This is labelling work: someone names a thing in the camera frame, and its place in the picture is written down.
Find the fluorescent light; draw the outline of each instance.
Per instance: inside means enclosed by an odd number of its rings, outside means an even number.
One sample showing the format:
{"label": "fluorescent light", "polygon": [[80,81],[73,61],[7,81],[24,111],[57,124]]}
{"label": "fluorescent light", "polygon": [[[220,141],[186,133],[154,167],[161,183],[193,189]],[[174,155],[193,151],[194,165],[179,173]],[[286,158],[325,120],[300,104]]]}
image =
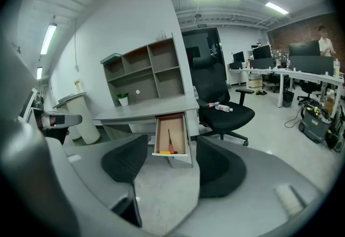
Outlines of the fluorescent light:
{"label": "fluorescent light", "polygon": [[49,47],[50,41],[53,38],[56,27],[57,27],[57,24],[50,24],[48,26],[48,29],[47,29],[47,32],[45,33],[43,44],[42,44],[41,55],[47,54],[48,47]]}
{"label": "fluorescent light", "polygon": [[271,2],[266,3],[266,6],[272,8],[272,9],[274,9],[274,10],[277,10],[278,12],[280,12],[280,13],[282,13],[282,14],[284,14],[284,15],[288,14],[288,12],[287,12],[286,10],[284,10],[283,8],[281,8],[281,7],[279,7],[279,6],[275,5],[275,4],[273,4],[273,3],[271,3]]}
{"label": "fluorescent light", "polygon": [[37,80],[41,79],[42,76],[42,67],[37,68]]}

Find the trash can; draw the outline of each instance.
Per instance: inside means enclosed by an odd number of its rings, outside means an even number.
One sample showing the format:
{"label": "trash can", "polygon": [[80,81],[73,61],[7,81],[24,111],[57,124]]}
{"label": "trash can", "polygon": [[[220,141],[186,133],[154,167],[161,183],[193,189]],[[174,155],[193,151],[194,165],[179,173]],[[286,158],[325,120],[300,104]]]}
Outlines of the trash can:
{"label": "trash can", "polygon": [[293,100],[294,93],[293,92],[283,92],[282,93],[282,105],[287,108],[291,106]]}

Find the potted plant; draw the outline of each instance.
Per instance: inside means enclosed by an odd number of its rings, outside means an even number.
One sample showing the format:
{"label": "potted plant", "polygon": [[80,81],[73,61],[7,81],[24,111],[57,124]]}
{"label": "potted plant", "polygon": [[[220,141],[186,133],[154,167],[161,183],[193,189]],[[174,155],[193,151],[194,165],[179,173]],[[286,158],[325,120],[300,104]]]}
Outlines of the potted plant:
{"label": "potted plant", "polygon": [[121,106],[127,106],[128,105],[128,93],[120,93],[116,95],[120,101]]}

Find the chair headrest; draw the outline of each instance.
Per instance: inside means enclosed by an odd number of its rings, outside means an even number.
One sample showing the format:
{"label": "chair headrest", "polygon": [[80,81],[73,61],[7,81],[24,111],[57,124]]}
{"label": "chair headrest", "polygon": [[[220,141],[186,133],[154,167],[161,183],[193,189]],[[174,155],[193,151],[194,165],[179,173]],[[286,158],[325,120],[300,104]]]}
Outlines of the chair headrest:
{"label": "chair headrest", "polygon": [[193,67],[194,68],[205,68],[211,67],[217,63],[217,59],[214,55],[207,57],[193,58]]}

